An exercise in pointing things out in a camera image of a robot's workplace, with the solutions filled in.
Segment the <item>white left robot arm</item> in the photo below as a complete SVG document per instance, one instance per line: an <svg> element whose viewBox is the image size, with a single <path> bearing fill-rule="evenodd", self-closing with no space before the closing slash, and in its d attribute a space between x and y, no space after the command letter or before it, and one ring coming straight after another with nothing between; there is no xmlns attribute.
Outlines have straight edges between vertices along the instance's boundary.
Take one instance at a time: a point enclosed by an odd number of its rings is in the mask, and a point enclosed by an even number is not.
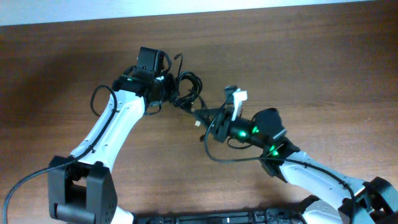
<svg viewBox="0 0 398 224"><path fill-rule="evenodd" d="M175 82L170 57L141 47L136 65L113 81L109 101L89 134L68 157L55 156L48 174L49 214L67 223L133 223L118 206L112 178L128 134L148 107L168 101Z"/></svg>

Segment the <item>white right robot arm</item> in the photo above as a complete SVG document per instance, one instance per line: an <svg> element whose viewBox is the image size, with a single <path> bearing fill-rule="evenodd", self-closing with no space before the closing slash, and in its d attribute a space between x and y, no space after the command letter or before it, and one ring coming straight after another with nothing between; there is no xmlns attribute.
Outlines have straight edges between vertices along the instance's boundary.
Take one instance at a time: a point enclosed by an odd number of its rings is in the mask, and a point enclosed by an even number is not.
<svg viewBox="0 0 398 224"><path fill-rule="evenodd" d="M232 108L202 109L194 117L219 142L235 139L256 146L256 157L271 177L311 193L303 203L305 223L397 223L397 190L386 179L371 181L344 175L312 159L287 137L279 112L269 108L251 119L235 116Z"/></svg>

